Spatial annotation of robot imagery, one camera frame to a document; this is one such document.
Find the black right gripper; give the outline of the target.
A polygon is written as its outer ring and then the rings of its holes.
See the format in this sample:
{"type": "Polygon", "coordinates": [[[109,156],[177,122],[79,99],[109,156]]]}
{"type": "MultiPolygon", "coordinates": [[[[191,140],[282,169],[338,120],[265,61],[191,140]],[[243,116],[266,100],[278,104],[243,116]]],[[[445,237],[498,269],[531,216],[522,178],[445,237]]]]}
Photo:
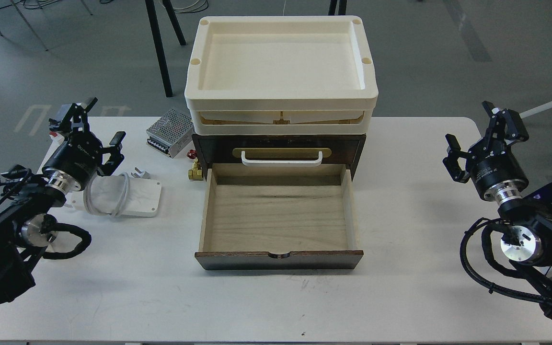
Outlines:
{"type": "Polygon", "coordinates": [[[489,116],[484,137],[468,151],[462,151],[457,137],[446,134],[447,157],[442,163],[453,181],[465,184],[471,178],[481,199],[495,201],[490,190],[497,184],[514,183],[519,192],[528,187],[529,180],[511,146],[515,142],[525,142],[529,134],[518,112],[501,110],[489,101],[482,102],[482,107],[489,116]],[[464,169],[459,159],[466,160],[464,169]]]}

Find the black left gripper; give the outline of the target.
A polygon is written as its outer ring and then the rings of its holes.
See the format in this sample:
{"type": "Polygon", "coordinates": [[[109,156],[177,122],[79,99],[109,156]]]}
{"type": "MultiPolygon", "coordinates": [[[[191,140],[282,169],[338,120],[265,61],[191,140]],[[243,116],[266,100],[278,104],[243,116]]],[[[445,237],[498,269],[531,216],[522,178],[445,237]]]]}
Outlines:
{"type": "Polygon", "coordinates": [[[95,175],[112,175],[125,159],[121,153],[125,131],[117,131],[109,147],[90,131],[88,112],[97,102],[90,97],[80,104],[64,104],[49,119],[49,131],[61,133],[65,140],[42,168],[47,186],[63,193],[83,191],[95,175]],[[103,163],[105,154],[109,159],[103,163]]]}

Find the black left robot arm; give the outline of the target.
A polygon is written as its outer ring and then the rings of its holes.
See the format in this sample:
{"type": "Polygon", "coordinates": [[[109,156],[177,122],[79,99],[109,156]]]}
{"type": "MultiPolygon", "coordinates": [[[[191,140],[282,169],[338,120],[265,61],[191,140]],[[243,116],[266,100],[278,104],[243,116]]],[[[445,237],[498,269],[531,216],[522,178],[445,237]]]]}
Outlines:
{"type": "Polygon", "coordinates": [[[41,258],[65,260],[86,250],[92,238],[80,227],[60,223],[48,212],[72,191],[84,190],[97,175],[112,175],[124,160],[118,131],[108,147],[90,131],[88,112],[95,97],[62,105],[50,131],[63,142],[42,172],[15,165],[0,179],[0,304],[35,286],[32,271],[41,258]]]}

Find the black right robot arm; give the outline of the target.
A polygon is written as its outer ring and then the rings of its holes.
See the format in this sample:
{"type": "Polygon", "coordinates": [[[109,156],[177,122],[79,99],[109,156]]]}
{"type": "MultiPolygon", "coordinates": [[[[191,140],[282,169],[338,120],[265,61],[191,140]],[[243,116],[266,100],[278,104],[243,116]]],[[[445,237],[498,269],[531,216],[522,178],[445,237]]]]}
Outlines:
{"type": "Polygon", "coordinates": [[[460,243],[460,262],[468,276],[489,293],[537,303],[552,320],[552,183],[521,195],[529,180],[512,146],[529,139],[527,129],[518,112],[500,109],[489,101],[482,105],[489,116],[484,137],[463,151],[456,136],[447,134],[443,165],[453,181],[472,181],[481,199],[495,201],[499,218],[480,218],[469,227],[460,243]],[[489,266],[504,276],[527,280],[536,293],[500,286],[473,269],[467,246],[478,230],[489,266]]]}

